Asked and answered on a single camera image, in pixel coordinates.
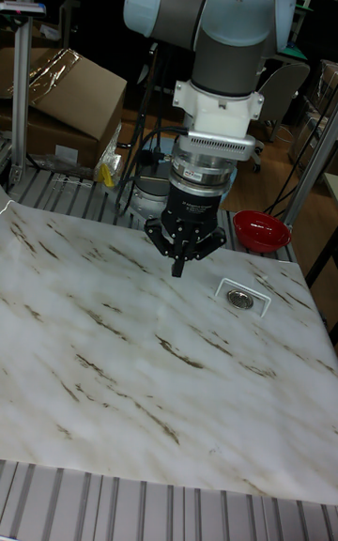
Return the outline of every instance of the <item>floor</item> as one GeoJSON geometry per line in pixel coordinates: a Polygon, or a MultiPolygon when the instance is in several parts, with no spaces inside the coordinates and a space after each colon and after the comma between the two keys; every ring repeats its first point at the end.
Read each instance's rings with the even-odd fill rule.
{"type": "MultiPolygon", "coordinates": [[[[155,93],[146,118],[146,128],[152,130],[156,125],[158,93],[155,93]]],[[[123,119],[125,126],[132,130],[140,97],[129,95],[126,98],[123,119]]],[[[183,112],[171,106],[170,97],[165,97],[162,125],[181,123],[183,112]]],[[[256,137],[265,138],[264,130],[257,125],[250,130],[256,137]]],[[[280,138],[273,144],[266,143],[261,155],[262,168],[259,173],[253,171],[253,162],[242,162],[238,167],[238,176],[232,191],[223,202],[223,208],[230,211],[241,209],[264,210],[271,205],[282,188],[292,164],[287,156],[290,132],[281,129],[280,138]]],[[[299,177],[294,174],[287,187],[291,190],[299,177]]],[[[286,205],[281,203],[275,211],[277,214],[286,205]]],[[[292,244],[304,275],[307,274],[335,227],[338,225],[338,208],[335,206],[325,184],[316,184],[311,190],[292,234],[292,244]]],[[[338,314],[338,270],[331,260],[312,287],[316,305],[327,319],[329,330],[337,321],[338,314]]]]}

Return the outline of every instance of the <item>chair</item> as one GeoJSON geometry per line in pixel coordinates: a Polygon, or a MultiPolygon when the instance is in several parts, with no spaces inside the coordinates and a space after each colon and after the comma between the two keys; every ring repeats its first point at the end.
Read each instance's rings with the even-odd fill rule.
{"type": "Polygon", "coordinates": [[[281,126],[282,119],[292,99],[310,73],[306,63],[290,63],[274,71],[263,85],[257,89],[264,97],[264,104],[259,116],[260,122],[275,122],[269,141],[272,143],[281,126]]]}

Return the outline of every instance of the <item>yellow object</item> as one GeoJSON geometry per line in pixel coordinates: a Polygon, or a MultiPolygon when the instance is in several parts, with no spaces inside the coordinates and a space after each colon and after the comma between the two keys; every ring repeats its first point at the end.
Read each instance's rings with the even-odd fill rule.
{"type": "Polygon", "coordinates": [[[114,188],[115,186],[108,165],[106,165],[105,163],[103,163],[100,167],[98,182],[103,182],[108,188],[114,188]]]}

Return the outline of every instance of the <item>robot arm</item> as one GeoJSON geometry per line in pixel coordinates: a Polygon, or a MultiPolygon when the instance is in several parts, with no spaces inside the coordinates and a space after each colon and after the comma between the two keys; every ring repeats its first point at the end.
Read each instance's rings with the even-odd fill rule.
{"type": "Polygon", "coordinates": [[[173,275],[225,242],[217,210],[236,161],[248,160],[247,134],[263,97],[254,92],[264,60],[287,43],[296,0],[126,0],[126,25],[195,51],[192,79],[177,82],[174,105],[188,135],[174,146],[167,207],[146,232],[174,260],[173,275]],[[164,237],[161,226],[171,237],[164,237]]]}

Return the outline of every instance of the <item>marble pattern sheet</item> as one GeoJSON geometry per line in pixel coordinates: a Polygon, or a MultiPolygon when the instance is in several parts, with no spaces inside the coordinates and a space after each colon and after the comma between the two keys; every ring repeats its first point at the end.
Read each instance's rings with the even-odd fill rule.
{"type": "Polygon", "coordinates": [[[338,503],[337,362],[297,264],[219,250],[174,279],[142,232],[1,189],[0,213],[0,458],[338,503]]]}

